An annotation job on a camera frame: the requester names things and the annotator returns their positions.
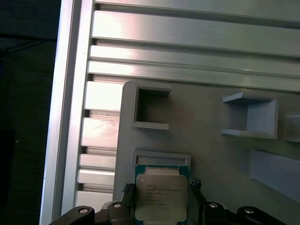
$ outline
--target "light gray surface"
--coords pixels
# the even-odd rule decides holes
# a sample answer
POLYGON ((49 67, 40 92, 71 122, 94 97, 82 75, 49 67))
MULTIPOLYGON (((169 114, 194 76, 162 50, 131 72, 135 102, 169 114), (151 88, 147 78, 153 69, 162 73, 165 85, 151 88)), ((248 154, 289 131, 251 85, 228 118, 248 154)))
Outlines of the light gray surface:
POLYGON ((300 55, 300 30, 297 29, 160 15, 95 11, 92 37, 251 53, 300 55))
POLYGON ((224 135, 277 138, 278 104, 275 96, 240 92, 223 98, 231 108, 224 135))
POLYGON ((244 205, 258 207, 272 216, 297 224, 300 204, 291 198, 248 178, 250 150, 253 147, 299 160, 299 147, 285 142, 283 120, 286 114, 300 111, 299 96, 294 94, 257 91, 274 95, 278 101, 278 140, 230 138, 220 134, 229 124, 230 107, 223 96, 242 91, 237 88, 208 88, 173 84, 168 98, 149 99, 149 115, 169 123, 169 131, 130 128, 131 96, 134 82, 124 85, 114 199, 121 197, 127 182, 134 182, 134 170, 128 169, 135 148, 190 154, 191 176, 202 180, 202 191, 208 200, 225 204, 230 210, 244 205))
POLYGON ((127 63, 143 62, 144 64, 170 67, 180 66, 185 68, 230 71, 240 73, 240 76, 243 76, 243 74, 268 75, 270 82, 272 76, 300 77, 300 65, 288 60, 256 58, 243 54, 224 55, 203 51, 180 52, 176 51, 176 49, 173 51, 168 51, 167 49, 157 51, 151 47, 140 49, 140 46, 126 46, 116 43, 104 43, 102 41, 98 41, 97 44, 92 45, 90 50, 90 58, 92 60, 127 63))
POLYGON ((96 0, 98 3, 300 21, 297 0, 96 0))
POLYGON ((300 161, 251 150, 249 178, 300 203, 300 161))
POLYGON ((174 154, 135 149, 132 153, 131 168, 140 165, 187 165, 191 166, 191 156, 188 154, 174 154))
POLYGON ((40 225, 60 217, 80 0, 62 0, 45 156, 40 225))
POLYGON ((93 11, 94 2, 91 0, 82 0, 76 52, 76 64, 74 71, 72 104, 70 111, 70 126, 67 138, 68 145, 61 209, 62 214, 65 214, 74 207, 75 196, 78 190, 78 162, 79 154, 81 153, 84 94, 88 77, 87 63, 90 51, 90 27, 92 25, 91 18, 93 11))
POLYGON ((132 107, 131 112, 133 112, 130 117, 131 126, 135 128, 147 128, 147 129, 160 129, 160 130, 168 130, 169 124, 158 122, 158 121, 147 121, 143 116, 145 116, 145 112, 143 111, 143 100, 147 97, 151 96, 160 96, 167 98, 171 92, 170 85, 158 85, 151 87, 148 85, 144 86, 136 86, 135 91, 132 95, 132 107))
POLYGON ((168 67, 151 65, 151 63, 120 63, 107 61, 89 61, 88 72, 95 75, 109 75, 111 77, 130 77, 160 79, 178 82, 211 83, 240 87, 254 87, 275 90, 300 91, 300 79, 281 76, 254 75, 218 71, 193 69, 186 65, 168 67))
POLYGON ((285 139, 300 143, 300 114, 287 115, 285 118, 285 139))

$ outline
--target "metal frame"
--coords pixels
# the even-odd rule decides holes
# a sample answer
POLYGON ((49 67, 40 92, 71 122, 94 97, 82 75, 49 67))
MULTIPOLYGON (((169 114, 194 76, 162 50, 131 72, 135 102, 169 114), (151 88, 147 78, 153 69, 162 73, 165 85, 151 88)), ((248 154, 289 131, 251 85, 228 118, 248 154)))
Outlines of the metal frame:
POLYGON ((60 217, 80 0, 62 0, 39 224, 60 217))
POLYGON ((87 65, 90 55, 91 26, 94 12, 93 0, 82 0, 76 53, 74 85, 70 114, 64 191, 61 213, 65 214, 75 205, 79 154, 83 129, 85 90, 87 85, 87 65))

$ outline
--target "screw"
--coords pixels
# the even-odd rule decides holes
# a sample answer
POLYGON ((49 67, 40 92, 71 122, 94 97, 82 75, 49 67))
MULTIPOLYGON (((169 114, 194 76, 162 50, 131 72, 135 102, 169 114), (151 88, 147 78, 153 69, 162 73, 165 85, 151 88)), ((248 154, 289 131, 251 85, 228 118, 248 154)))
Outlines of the screw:
POLYGON ((88 211, 89 211, 89 210, 87 210, 87 209, 80 209, 80 210, 79 210, 80 213, 86 213, 86 212, 88 212, 88 211))
POLYGON ((210 207, 212 207, 212 208, 216 208, 216 207, 218 207, 218 204, 216 204, 216 203, 212 202, 212 203, 210 203, 210 207))
POLYGON ((254 213, 253 209, 250 209, 250 208, 245 208, 244 211, 249 214, 254 213))

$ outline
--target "gray plastic plate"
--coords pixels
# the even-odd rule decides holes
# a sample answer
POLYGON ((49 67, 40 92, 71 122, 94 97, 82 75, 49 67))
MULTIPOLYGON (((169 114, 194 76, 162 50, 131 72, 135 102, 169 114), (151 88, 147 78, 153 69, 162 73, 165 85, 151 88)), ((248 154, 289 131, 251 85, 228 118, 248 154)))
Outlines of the gray plastic plate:
POLYGON ((176 153, 191 156, 191 177, 202 180, 202 192, 209 201, 220 202, 232 211, 251 205, 287 224, 299 224, 299 202, 249 179, 252 149, 300 160, 299 144, 287 142, 284 137, 285 117, 299 112, 300 97, 293 93, 127 82, 122 96, 113 198, 120 199, 125 184, 135 181, 135 150, 176 153), (138 87, 150 87, 150 91, 139 93, 138 87), (247 108, 238 102, 237 107, 242 109, 233 110, 233 104, 223 102, 224 97, 242 91, 276 101, 278 107, 268 108, 273 115, 273 122, 269 123, 272 139, 268 135, 221 134, 222 129, 247 131, 247 108))

